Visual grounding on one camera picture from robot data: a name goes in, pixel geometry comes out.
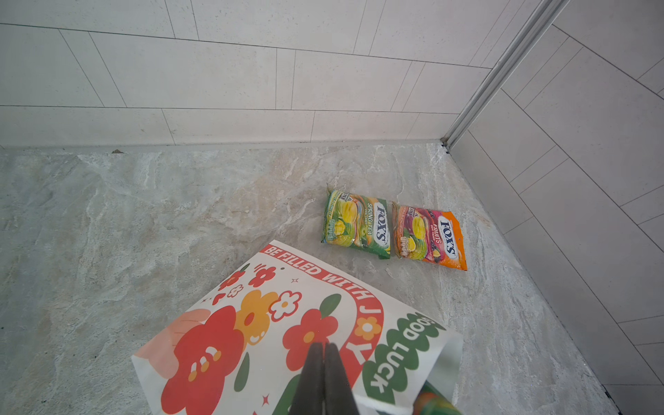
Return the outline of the green Fox's candy bag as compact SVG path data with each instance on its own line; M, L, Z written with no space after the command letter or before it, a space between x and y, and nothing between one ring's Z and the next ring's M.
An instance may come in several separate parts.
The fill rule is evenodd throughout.
M322 242L391 258L390 212L385 199L328 189Z

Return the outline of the orange Fox's candy bag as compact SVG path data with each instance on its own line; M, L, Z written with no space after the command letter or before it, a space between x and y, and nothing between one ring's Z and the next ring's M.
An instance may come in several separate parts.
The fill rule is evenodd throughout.
M463 233L452 212L394 202L393 230L398 257L468 270Z

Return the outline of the white floral paper bag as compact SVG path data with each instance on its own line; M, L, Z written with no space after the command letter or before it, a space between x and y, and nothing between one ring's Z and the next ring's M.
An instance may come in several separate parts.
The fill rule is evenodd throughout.
M333 343L362 414L454 394L463 337L273 241L131 358L155 414L285 414L311 345Z

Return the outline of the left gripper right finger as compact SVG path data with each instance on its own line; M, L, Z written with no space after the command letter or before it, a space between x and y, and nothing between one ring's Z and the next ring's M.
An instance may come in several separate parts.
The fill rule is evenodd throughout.
M327 415L359 415L337 345L324 350L324 411Z

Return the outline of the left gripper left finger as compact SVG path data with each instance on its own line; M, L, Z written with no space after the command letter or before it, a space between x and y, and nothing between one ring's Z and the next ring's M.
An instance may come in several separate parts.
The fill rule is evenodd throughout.
M290 406L290 415L322 415L324 401L324 346L311 345L297 390Z

